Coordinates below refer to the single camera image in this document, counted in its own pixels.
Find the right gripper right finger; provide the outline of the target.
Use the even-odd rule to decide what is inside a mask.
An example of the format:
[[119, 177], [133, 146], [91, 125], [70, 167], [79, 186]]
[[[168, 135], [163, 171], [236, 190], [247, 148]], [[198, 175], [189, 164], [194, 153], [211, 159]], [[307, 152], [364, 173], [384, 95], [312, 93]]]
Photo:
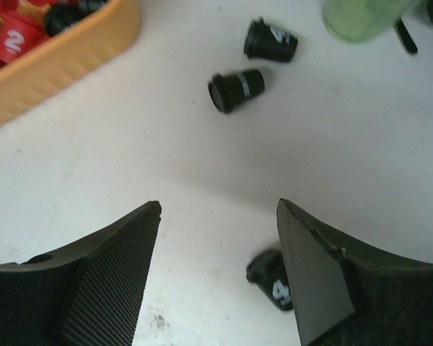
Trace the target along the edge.
[[433, 345], [433, 264], [374, 247], [278, 202], [302, 345]]

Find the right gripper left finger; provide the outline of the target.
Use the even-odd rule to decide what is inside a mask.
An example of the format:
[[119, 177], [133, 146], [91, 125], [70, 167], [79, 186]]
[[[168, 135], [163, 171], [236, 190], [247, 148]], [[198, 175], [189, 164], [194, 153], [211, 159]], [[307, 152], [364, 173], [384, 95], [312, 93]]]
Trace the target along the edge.
[[161, 212], [149, 201], [66, 246], [0, 264], [0, 345], [131, 345]]

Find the orange storage basket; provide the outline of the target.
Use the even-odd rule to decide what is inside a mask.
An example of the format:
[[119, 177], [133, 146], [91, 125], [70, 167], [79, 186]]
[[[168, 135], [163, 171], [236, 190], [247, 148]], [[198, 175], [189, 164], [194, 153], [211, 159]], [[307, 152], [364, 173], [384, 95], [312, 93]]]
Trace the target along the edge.
[[0, 68], [0, 127], [120, 55], [139, 28], [137, 1], [109, 1], [75, 27]]

